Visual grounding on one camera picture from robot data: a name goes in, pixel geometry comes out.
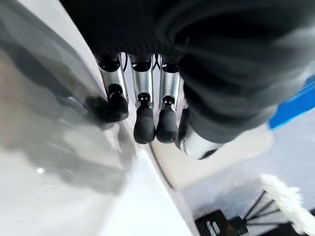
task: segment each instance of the white fluffy object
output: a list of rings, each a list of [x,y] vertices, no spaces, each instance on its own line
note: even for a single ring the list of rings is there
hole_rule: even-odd
[[[299,188],[288,187],[274,175],[261,175],[260,181],[286,219],[292,222],[294,230],[300,235],[315,236],[315,217],[301,207]]]

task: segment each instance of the silver metal joint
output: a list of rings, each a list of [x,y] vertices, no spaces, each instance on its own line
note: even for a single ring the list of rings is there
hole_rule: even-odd
[[[136,100],[136,107],[140,106],[140,102],[138,101],[138,95],[145,92],[150,95],[150,105],[153,109],[154,107],[154,94],[153,94],[153,57],[151,58],[151,65],[147,71],[136,71],[133,68],[131,57],[129,57],[131,70],[132,70],[132,78],[133,78],[133,88],[134,95]]]
[[[180,148],[189,157],[201,160],[211,155],[223,145],[224,144],[213,143],[202,138],[189,126],[187,134],[181,140]]]
[[[109,91],[108,91],[110,85],[117,84],[120,87],[122,87],[122,91],[123,91],[122,96],[125,98],[127,102],[129,102],[128,91],[127,91],[124,71],[122,67],[122,58],[120,55],[119,55],[119,62],[120,62],[120,66],[118,67],[116,71],[113,71],[113,72],[108,72],[106,70],[103,70],[99,65],[98,65],[98,68],[103,79],[107,97],[110,96]]]
[[[161,68],[160,74],[160,85],[159,85],[159,109],[162,110],[163,98],[166,96],[171,96],[174,98],[174,109],[177,108],[178,95],[179,95],[179,85],[181,81],[181,76],[179,72],[169,73]]]

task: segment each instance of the black rubber fingertip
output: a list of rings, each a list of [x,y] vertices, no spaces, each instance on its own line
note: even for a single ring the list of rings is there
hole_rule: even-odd
[[[156,128],[153,110],[150,107],[140,107],[137,110],[137,120],[134,125],[133,137],[139,144],[147,144],[154,140]]]
[[[176,114],[166,107],[159,114],[157,125],[157,139],[164,144],[171,144],[178,138],[178,128],[176,124]]]
[[[104,116],[107,122],[126,119],[129,116],[127,101],[120,95],[114,95],[108,102],[108,110]]]

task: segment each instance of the cable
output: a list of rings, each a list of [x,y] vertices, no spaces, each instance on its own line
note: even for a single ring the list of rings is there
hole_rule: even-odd
[[[267,209],[272,203],[274,203],[275,200],[270,200],[266,205],[264,205],[253,217],[250,217],[247,221],[252,220],[254,217],[258,216],[260,213],[262,213],[265,209]]]
[[[249,211],[245,214],[244,219],[246,220],[246,218],[251,214],[252,210],[254,210],[255,206],[260,202],[260,200],[262,199],[262,197],[266,194],[266,191],[263,191],[259,198],[257,198],[257,200],[255,201],[255,203],[252,205],[252,207],[249,209]]]
[[[263,217],[263,216],[266,216],[266,215],[270,215],[270,214],[273,214],[273,213],[276,213],[276,212],[280,212],[279,209],[276,209],[276,210],[272,210],[272,211],[269,211],[267,213],[263,213],[263,214],[256,214],[255,216],[249,218],[248,220],[246,220],[247,222],[250,221],[250,220],[254,220],[254,219],[257,219],[257,218],[260,218],[260,217]]]
[[[266,223],[251,223],[251,224],[247,224],[248,226],[268,226],[268,225],[281,225],[281,224],[285,224],[286,222],[266,222]]]
[[[126,57],[126,59],[125,59],[125,65],[124,65],[124,72],[126,71],[127,63],[128,63],[128,55],[127,55],[127,53],[125,53],[125,57]]]
[[[161,70],[161,67],[160,67],[159,62],[158,62],[158,54],[154,54],[154,57],[156,59],[156,62],[154,63],[152,70],[154,70],[156,66],[158,67],[159,70]]]

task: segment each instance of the blue object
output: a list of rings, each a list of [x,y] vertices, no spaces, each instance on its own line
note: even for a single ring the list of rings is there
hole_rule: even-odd
[[[294,97],[279,105],[269,125],[271,129],[277,129],[314,107],[315,76],[312,76],[306,80],[303,88]]]

